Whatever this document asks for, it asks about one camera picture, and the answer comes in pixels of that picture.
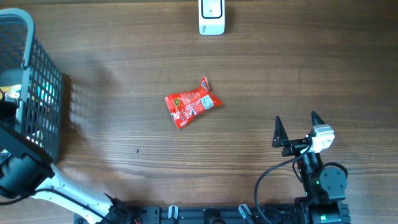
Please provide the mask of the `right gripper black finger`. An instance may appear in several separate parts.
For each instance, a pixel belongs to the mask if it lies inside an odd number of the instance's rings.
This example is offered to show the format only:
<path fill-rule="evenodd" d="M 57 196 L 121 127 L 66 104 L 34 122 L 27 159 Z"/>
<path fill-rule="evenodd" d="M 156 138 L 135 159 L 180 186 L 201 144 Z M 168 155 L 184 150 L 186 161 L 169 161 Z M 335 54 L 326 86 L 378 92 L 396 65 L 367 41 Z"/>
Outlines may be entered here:
<path fill-rule="evenodd" d="M 321 119 L 321 117 L 317 114 L 316 111 L 311 112 L 312 126 L 324 125 L 326 122 Z"/>
<path fill-rule="evenodd" d="M 275 130 L 272 147 L 285 147 L 289 145 L 289 138 L 279 116 L 275 117 Z"/>

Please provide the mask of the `red snack packet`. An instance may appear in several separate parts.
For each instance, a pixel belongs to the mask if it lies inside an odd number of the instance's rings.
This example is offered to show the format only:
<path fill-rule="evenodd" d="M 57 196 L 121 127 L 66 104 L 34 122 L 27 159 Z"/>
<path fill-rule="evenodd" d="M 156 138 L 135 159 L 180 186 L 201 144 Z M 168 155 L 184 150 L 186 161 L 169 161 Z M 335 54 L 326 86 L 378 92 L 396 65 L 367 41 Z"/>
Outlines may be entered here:
<path fill-rule="evenodd" d="M 201 79 L 198 88 L 170 94 L 164 100 L 177 128 L 186 126 L 200 113 L 223 105 L 223 102 L 210 90 L 207 77 Z"/>

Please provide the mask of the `yellow white snack bag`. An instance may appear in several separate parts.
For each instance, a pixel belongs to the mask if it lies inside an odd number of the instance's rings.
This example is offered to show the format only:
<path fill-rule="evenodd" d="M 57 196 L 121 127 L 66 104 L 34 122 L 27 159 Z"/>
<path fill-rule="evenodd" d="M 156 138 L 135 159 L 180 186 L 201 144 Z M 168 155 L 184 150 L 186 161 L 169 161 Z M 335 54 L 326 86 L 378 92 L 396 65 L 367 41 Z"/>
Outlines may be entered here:
<path fill-rule="evenodd" d="M 17 103 L 21 96 L 22 85 L 11 85 L 1 87 L 1 102 Z"/>

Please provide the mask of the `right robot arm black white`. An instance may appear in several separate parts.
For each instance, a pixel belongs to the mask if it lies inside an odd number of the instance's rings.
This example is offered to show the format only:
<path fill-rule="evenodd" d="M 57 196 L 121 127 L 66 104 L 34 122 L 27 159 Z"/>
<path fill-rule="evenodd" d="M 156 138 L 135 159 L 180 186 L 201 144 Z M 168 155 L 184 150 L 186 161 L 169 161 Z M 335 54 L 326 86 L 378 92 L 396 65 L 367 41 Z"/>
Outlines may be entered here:
<path fill-rule="evenodd" d="M 305 196 L 295 199 L 299 223 L 344 223 L 349 220 L 345 207 L 348 170 L 336 162 L 323 163 L 320 153 L 335 139 L 335 131 L 315 112 L 311 112 L 312 129 L 302 139 L 290 140 L 279 116 L 275 118 L 272 147 L 281 147 L 282 156 L 294 157 L 296 174 Z"/>

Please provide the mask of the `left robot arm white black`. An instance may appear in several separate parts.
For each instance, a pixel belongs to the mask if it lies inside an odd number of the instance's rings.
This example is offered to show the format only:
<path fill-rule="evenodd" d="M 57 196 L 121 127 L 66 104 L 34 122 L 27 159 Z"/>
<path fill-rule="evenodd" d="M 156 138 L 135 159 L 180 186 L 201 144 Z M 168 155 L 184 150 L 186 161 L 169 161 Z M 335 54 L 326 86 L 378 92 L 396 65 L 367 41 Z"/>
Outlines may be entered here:
<path fill-rule="evenodd" d="M 46 200 L 70 210 L 88 223 L 129 223 L 131 215 L 122 201 L 93 192 L 63 175 L 40 146 L 7 123 L 16 104 L 1 101 L 2 206 L 29 197 Z"/>

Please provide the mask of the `white barcode scanner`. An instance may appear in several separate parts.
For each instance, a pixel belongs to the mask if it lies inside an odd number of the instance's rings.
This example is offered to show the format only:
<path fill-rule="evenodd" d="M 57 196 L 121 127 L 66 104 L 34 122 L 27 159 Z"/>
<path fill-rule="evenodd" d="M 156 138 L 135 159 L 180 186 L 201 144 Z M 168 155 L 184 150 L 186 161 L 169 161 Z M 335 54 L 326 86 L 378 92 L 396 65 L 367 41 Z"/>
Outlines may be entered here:
<path fill-rule="evenodd" d="M 225 0 L 198 0 L 201 35 L 221 35 L 225 30 Z"/>

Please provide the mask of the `grey plastic shopping basket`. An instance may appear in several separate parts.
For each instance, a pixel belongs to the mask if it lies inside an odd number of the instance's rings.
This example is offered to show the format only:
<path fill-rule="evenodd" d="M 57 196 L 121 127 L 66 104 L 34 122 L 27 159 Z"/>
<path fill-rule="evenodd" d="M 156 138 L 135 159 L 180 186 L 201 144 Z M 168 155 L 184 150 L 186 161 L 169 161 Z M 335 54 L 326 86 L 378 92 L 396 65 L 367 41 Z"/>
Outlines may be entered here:
<path fill-rule="evenodd" d="M 5 122 L 58 162 L 63 78 L 35 34 L 32 16 L 1 10 L 1 88 L 18 108 Z"/>

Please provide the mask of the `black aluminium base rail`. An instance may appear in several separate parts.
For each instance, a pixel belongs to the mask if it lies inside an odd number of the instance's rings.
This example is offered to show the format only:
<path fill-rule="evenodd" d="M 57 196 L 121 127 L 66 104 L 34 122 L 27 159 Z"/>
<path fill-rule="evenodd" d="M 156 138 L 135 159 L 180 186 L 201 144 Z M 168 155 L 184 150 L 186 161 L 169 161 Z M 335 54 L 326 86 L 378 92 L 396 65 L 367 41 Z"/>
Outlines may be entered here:
<path fill-rule="evenodd" d="M 302 207 L 294 204 L 268 204 L 262 209 L 271 223 L 342 223 L 350 224 L 347 204 Z M 264 223 L 256 207 L 132 207 L 128 223 Z"/>

